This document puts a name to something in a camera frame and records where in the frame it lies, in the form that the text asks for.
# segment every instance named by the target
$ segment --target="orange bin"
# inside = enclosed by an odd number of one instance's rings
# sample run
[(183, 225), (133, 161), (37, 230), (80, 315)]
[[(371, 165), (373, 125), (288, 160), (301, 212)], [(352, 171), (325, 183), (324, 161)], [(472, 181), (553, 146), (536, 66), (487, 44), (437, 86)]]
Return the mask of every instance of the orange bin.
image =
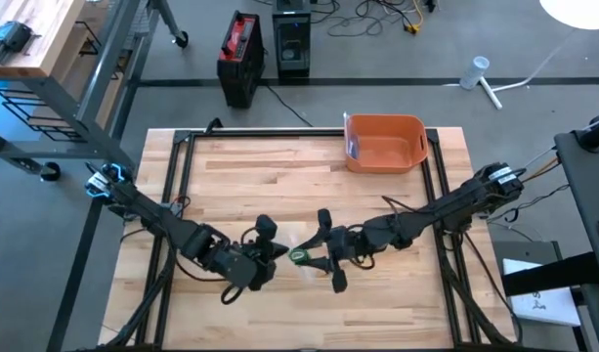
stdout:
[(353, 172), (405, 173), (427, 157), (425, 125), (416, 116), (353, 114), (346, 123), (347, 167)]

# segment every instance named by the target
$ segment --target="white stand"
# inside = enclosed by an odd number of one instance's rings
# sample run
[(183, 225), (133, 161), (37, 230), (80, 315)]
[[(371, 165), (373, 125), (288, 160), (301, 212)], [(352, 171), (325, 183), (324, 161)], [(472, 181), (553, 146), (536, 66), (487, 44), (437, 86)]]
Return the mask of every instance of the white stand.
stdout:
[(494, 103), (494, 106), (496, 107), (496, 109), (501, 110), (503, 108), (501, 101), (498, 99), (498, 97), (495, 94), (496, 92), (500, 92), (500, 91), (504, 91), (504, 90), (508, 90), (508, 89), (512, 89), (512, 88), (518, 88), (518, 87), (527, 85), (534, 77), (536, 77), (542, 71), (542, 69), (546, 66), (546, 64), (548, 64), (551, 61), (551, 59), (553, 59), (557, 55), (557, 53), (559, 53), (560, 50), (562, 50), (562, 48), (564, 48), (564, 46), (566, 45), (566, 43), (568, 43), (569, 39), (571, 38), (573, 33), (575, 33), (576, 30), (577, 30), (576, 28), (571, 30), (571, 32), (566, 36), (566, 38), (564, 38), (564, 40), (562, 40), (562, 42), (560, 42), (560, 44), (555, 49), (553, 49), (553, 51), (546, 57), (546, 59), (544, 59), (544, 61), (525, 80), (522, 80), (518, 83), (502, 86), (502, 87), (491, 88), (488, 85), (488, 83), (486, 82), (486, 79), (484, 79), (484, 77), (482, 77), (482, 79), (481, 79), (482, 86), (484, 87), (484, 90), (488, 94), (489, 98)]

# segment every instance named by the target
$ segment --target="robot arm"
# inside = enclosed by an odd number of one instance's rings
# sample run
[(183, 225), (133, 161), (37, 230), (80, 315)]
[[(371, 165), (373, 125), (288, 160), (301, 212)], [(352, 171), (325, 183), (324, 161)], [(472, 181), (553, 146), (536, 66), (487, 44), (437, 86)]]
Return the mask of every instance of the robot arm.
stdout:
[[(388, 244), (396, 249), (412, 245), (423, 230), (436, 222), (448, 233), (463, 233), (470, 228), (476, 213), (489, 215), (508, 202), (516, 200), (523, 191), (519, 174), (505, 163), (494, 163), (479, 170), (460, 188), (410, 212), (377, 216), (362, 225), (338, 226), (332, 229), (327, 209), (319, 210), (319, 230), (311, 239), (295, 247), (290, 259), (299, 266), (310, 266), (332, 273), (334, 292), (347, 288), (345, 273), (338, 261), (349, 260), (368, 270), (374, 266), (373, 254), (386, 250)], [(325, 244), (327, 257), (310, 258), (308, 249)], [(364, 259), (371, 264), (363, 266)]]
[(206, 224), (183, 220), (166, 207), (143, 195), (129, 172), (118, 164), (105, 164), (86, 183), (87, 194), (104, 199), (119, 216), (136, 214), (154, 236), (164, 237), (174, 249), (203, 270), (219, 274), (232, 286), (259, 290), (273, 278), (275, 260), (288, 248), (273, 242), (278, 226), (267, 215), (256, 221), (255, 241), (232, 242)]

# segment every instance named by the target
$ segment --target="wooden tabletop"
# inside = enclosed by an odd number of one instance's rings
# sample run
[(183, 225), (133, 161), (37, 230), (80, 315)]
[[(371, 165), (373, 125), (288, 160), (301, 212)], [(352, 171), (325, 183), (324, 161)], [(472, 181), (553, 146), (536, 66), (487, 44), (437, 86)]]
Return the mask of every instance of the wooden tabletop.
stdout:
[(0, 0), (0, 25), (18, 21), (40, 35), (0, 65), (0, 78), (49, 76), (83, 6), (84, 0)]
[[(460, 128), (439, 128), (449, 184), (457, 188), (473, 175)], [(160, 200), (174, 130), (147, 136), (137, 185)], [(185, 151), (181, 151), (179, 165)], [(434, 186), (440, 194), (434, 160)], [(178, 167), (176, 175), (181, 175)], [(179, 187), (176, 177), (174, 192)], [(427, 203), (420, 167), (403, 175), (354, 174), (345, 167), (342, 138), (206, 138), (195, 144), (186, 218), (206, 222), (238, 240), (255, 218), (269, 214), (278, 223), (277, 242), (293, 247), (317, 230), (317, 210), (327, 207), (334, 226), (362, 223), (391, 212), (382, 195), (411, 206)], [(140, 228), (131, 224), (126, 232)], [(469, 235), (500, 285), (485, 223), (473, 222)], [(100, 342), (115, 336), (141, 301), (152, 236), (128, 238), (119, 253)], [(470, 246), (463, 246), (473, 295), (490, 320), (514, 337), (509, 313), (493, 292)], [(330, 277), (278, 260), (275, 278), (258, 292), (245, 291), (230, 306), (219, 300), (222, 283), (201, 283), (176, 271), (164, 348), (449, 348), (446, 304), (431, 230), (412, 247), (389, 248), (375, 256), (373, 270), (341, 263), (349, 287), (335, 294)], [(202, 273), (184, 258), (193, 273)], [(461, 302), (458, 314), (468, 336)], [(152, 311), (155, 317), (156, 306)]]

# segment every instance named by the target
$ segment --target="gray floor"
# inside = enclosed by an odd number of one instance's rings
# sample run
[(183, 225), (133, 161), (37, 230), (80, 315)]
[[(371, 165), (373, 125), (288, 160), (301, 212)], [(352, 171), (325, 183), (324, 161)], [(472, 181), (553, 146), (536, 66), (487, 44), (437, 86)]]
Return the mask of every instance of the gray floor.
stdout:
[[(356, 0), (340, 0), (353, 11)], [(234, 9), (262, 15), (265, 43), (273, 51), (270, 9), (251, 0), (170, 0), (193, 46), (178, 51), (161, 23), (145, 78), (212, 78), (220, 42)], [(326, 23), (313, 30), (313, 77), (457, 77), (475, 55), (491, 59), (489, 76), (525, 76), (570, 30), (531, 0), (443, 1), (411, 37), (387, 25), (377, 37), (332, 38)], [(269, 59), (267, 76), (275, 76)], [(599, 76), (599, 31), (579, 31), (543, 76)], [(430, 126), (463, 126), (475, 167), (496, 160), (522, 165), (547, 149), (558, 132), (587, 124), (599, 114), (599, 86), (532, 86), (500, 94), (494, 109), (480, 90), (448, 87), (279, 87), (284, 100), (316, 126), (340, 125), (342, 113), (396, 112)], [(154, 127), (202, 127), (221, 117), (227, 126), (300, 126), (271, 92), (259, 89), (250, 110), (231, 110), (219, 88), (142, 88), (122, 147), (140, 158)], [(81, 161), (61, 162), (57, 184), (40, 183), (0, 161), (0, 350), (44, 350), (63, 294), (89, 200), (82, 191), (88, 171)], [(565, 182), (561, 171), (534, 181), (522, 201)], [(565, 256), (590, 249), (570, 193), (524, 211), (522, 230), (560, 243)], [(85, 273), (65, 347), (94, 345), (107, 303), (121, 224), (105, 213)], [(492, 237), (520, 241), (492, 228)], [(525, 323), (529, 346), (575, 349), (570, 331)]]

